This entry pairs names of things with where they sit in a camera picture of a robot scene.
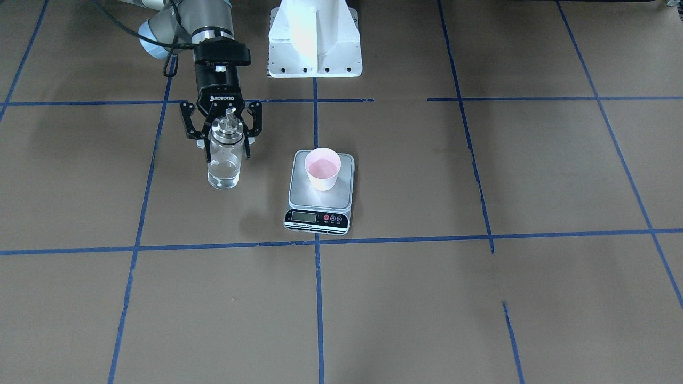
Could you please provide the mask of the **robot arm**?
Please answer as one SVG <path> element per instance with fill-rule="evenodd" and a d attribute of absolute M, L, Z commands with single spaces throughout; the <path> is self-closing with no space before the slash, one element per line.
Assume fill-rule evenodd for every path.
<path fill-rule="evenodd" d="M 219 128 L 236 127 L 237 142 L 250 158 L 253 139 L 263 131 L 263 106 L 242 97 L 239 68 L 251 64 L 251 52 L 236 40 L 229 1 L 134 1 L 156 10 L 137 30 L 123 25 L 104 6 L 93 6 L 130 36 L 154 58 L 169 64 L 171 58 L 191 51 L 197 84 L 197 101 L 183 101 L 180 112 L 186 136 L 196 140 L 211 161 L 210 137 Z"/>

